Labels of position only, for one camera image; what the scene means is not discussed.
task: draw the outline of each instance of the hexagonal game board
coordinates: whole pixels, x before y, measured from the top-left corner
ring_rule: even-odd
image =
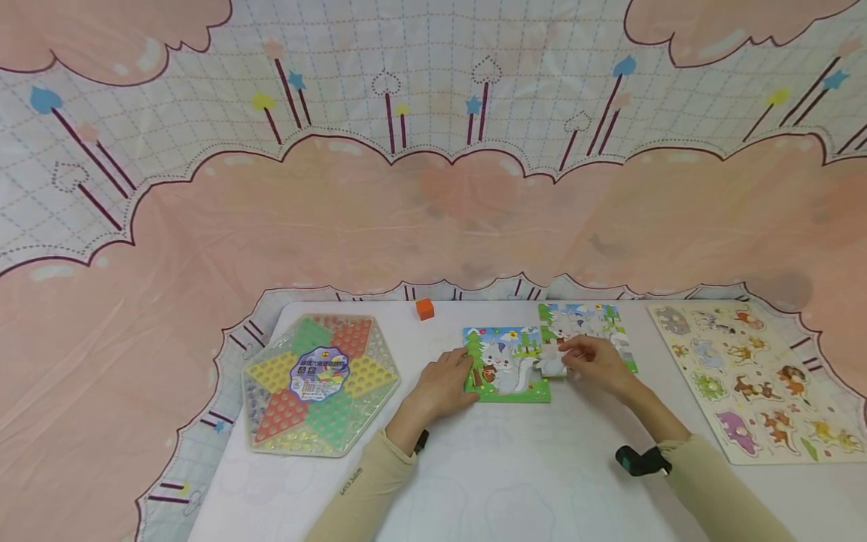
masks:
[[[242,373],[254,452],[341,457],[401,382],[373,317],[308,314]]]

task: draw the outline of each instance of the white table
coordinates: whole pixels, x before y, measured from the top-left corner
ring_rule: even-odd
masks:
[[[614,302],[633,345],[639,376],[693,431],[716,442],[678,373],[644,302]],[[538,320],[534,302],[440,302],[420,322],[414,305],[298,303],[272,336],[305,312],[377,318],[402,384],[350,453],[339,460],[254,454],[232,433],[190,536],[195,542],[301,540],[384,426],[424,365],[460,346],[472,326]],[[552,382],[551,404],[477,404],[430,427],[418,471],[394,503],[378,540],[704,540],[661,475],[631,478],[615,462],[623,444],[652,440],[610,397]],[[867,465],[734,467],[801,540],[864,539]]]

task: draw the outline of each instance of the wooden board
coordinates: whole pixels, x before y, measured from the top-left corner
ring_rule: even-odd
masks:
[[[732,463],[867,462],[855,423],[759,306],[683,301],[648,310]]]

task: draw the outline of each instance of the tent fabric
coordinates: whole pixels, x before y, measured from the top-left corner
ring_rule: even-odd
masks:
[[[0,0],[0,539],[186,539],[292,301],[746,296],[867,393],[865,20]]]

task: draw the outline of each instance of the beige long-sleeve shirt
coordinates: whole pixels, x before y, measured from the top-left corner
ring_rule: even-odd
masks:
[[[672,465],[668,484],[712,542],[793,542],[795,538],[699,435],[659,445]],[[307,542],[370,542],[413,472],[381,430],[364,447],[349,479],[313,525]]]

